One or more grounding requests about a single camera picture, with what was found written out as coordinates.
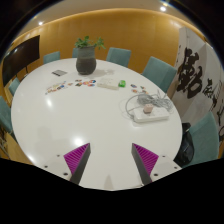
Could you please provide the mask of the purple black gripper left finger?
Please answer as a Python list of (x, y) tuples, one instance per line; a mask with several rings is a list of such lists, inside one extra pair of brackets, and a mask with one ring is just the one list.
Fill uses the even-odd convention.
[(84, 144), (64, 155), (65, 162), (71, 171), (70, 181), (76, 185), (80, 183), (91, 150), (90, 144)]

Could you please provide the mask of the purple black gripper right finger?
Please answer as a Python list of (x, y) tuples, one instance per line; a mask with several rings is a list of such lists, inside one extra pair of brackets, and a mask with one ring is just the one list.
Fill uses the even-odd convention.
[(150, 184), (152, 182), (150, 175), (159, 156), (135, 143), (132, 144), (131, 153), (137, 166), (142, 183), (144, 185)]

